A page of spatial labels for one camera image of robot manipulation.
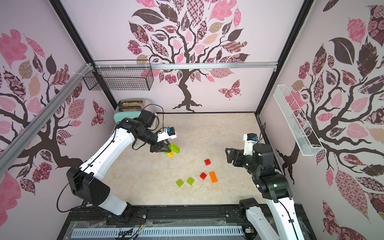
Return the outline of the yellow lego brick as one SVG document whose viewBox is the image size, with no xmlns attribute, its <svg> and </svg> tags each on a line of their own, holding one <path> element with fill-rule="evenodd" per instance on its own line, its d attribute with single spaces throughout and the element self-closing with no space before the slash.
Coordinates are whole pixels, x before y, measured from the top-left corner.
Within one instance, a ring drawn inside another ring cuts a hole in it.
<svg viewBox="0 0 384 240">
<path fill-rule="evenodd" d="M 165 153 L 165 155 L 166 155 L 166 156 L 168 156 L 168 157 L 170 157 L 170 158 L 172 158 L 172 157 L 173 157 L 173 155 L 174 155 L 174 152 Z"/>
</svg>

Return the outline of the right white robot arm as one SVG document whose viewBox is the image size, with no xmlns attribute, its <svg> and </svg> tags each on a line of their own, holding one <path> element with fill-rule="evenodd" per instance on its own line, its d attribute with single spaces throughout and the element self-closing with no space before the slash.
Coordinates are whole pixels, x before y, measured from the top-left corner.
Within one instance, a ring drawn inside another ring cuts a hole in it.
<svg viewBox="0 0 384 240">
<path fill-rule="evenodd" d="M 227 162 L 242 167 L 252 176 L 252 181 L 271 211 L 276 229 L 263 213 L 260 204 L 249 198 L 240 201 L 245 217 L 262 240 L 303 240 L 293 199 L 286 177 L 276 168 L 272 147 L 267 144 L 245 142 L 243 150 L 226 148 Z"/>
</svg>

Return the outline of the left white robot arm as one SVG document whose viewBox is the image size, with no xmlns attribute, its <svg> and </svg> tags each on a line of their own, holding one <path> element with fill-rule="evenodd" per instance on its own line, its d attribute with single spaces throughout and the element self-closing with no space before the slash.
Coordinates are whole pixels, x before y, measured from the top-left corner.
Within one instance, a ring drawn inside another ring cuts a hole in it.
<svg viewBox="0 0 384 240">
<path fill-rule="evenodd" d="M 150 146 L 151 153 L 170 154 L 174 152 L 170 139 L 177 137 L 173 127 L 152 130 L 158 116 L 142 110 L 138 117 L 124 118 L 117 122 L 114 132 L 104 145 L 80 167 L 67 171 L 67 187 L 71 193 L 94 207 L 102 208 L 121 221 L 132 218 L 132 206 L 112 193 L 102 182 L 107 171 L 125 148 L 134 146 L 137 141 Z"/>
</svg>

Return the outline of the small green lego brick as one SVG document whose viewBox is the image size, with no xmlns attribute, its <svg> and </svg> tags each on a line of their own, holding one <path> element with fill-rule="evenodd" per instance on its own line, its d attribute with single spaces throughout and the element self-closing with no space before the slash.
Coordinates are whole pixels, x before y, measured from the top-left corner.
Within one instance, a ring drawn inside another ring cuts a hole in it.
<svg viewBox="0 0 384 240">
<path fill-rule="evenodd" d="M 176 154 L 179 154 L 181 151 L 180 148 L 175 144 L 170 144 L 169 148 L 172 152 L 175 152 Z"/>
</svg>

